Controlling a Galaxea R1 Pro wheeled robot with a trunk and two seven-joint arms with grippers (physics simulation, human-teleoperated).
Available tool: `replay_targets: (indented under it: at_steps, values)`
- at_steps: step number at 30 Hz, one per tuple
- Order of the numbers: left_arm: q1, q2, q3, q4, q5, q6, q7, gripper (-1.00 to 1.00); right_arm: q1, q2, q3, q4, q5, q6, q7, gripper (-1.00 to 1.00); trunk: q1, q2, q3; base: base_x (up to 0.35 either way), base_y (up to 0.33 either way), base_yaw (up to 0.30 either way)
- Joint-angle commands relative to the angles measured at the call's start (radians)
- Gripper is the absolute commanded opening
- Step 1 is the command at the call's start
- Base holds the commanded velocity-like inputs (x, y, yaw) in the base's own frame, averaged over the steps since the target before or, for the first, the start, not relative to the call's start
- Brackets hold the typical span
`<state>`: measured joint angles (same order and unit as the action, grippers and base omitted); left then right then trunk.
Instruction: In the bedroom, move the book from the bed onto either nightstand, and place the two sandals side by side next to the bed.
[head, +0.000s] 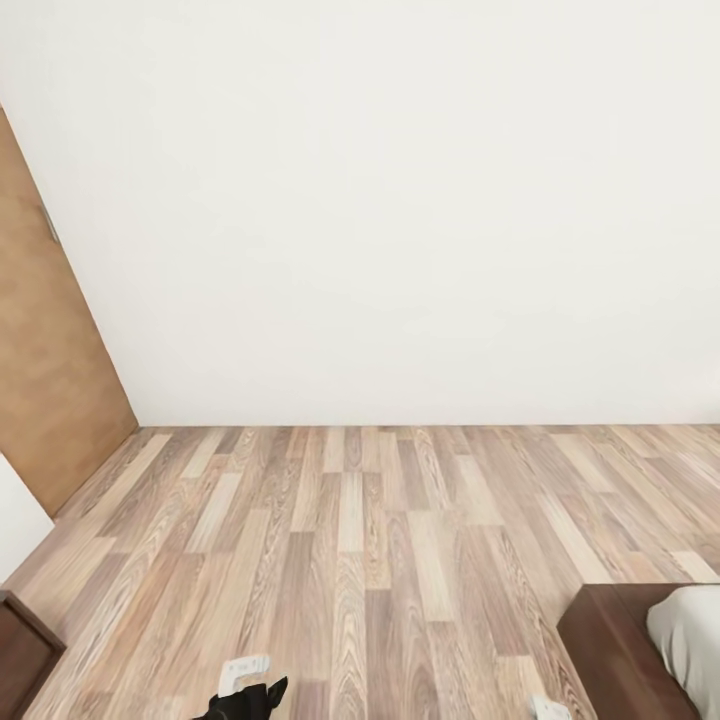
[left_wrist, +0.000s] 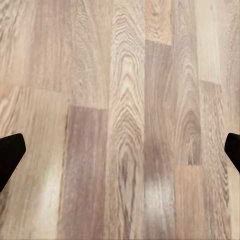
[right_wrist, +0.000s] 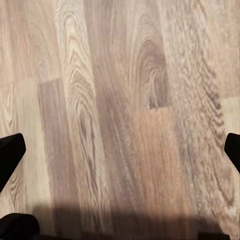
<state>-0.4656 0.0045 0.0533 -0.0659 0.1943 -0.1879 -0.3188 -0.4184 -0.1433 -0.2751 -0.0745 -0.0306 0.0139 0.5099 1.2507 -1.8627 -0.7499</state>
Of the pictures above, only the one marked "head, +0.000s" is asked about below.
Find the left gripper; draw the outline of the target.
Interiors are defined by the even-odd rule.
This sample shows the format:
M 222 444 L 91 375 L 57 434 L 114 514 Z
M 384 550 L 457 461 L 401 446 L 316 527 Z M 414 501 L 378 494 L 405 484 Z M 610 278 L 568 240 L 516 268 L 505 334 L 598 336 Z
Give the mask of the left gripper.
M 272 687 L 259 683 L 243 687 L 241 692 L 231 696 L 215 695 L 209 699 L 209 711 L 219 711 L 225 720 L 269 720 L 269 715 L 279 706 L 287 687 L 288 677 L 285 677 Z

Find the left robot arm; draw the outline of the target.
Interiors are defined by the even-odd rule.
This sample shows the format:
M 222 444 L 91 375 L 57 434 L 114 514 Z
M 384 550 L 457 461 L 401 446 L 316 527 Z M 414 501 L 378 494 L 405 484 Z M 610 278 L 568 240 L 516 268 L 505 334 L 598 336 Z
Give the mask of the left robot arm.
M 218 693 L 209 699 L 209 711 L 191 720 L 269 720 L 277 709 L 286 688 L 288 677 L 272 687 L 266 683 L 243 687 L 238 679 L 268 672 L 273 664 L 268 654 L 256 654 L 226 661 L 223 664 Z

